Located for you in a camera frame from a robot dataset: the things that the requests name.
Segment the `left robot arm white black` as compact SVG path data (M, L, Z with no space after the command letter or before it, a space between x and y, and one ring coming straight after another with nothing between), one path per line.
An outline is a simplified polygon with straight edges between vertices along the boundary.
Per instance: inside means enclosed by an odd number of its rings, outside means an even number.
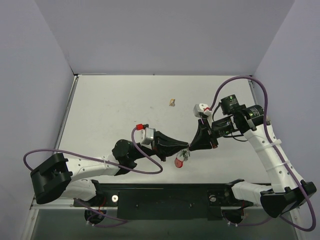
M84 156L66 150L53 150L53 155L30 172L36 203L48 204L60 197L77 198L92 206L99 205L103 193L94 177L120 176L129 172L157 175L161 161L185 150L189 144L147 128L141 143L120 139L109 155Z

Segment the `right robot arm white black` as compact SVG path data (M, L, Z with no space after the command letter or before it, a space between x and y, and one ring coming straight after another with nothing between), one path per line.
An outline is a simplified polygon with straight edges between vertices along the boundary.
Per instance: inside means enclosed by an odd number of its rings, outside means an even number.
M226 184L224 201L230 205L243 200L262 206L272 218L300 207L317 188L313 182L306 182L294 169L276 138L269 119L264 119L260 105L240 105L236 96L220 100L224 118L214 120L214 113L204 103L196 104L194 115L198 118L197 132L189 145L190 151L215 149L218 138L240 132L257 153L270 179L270 185L249 183L243 179Z

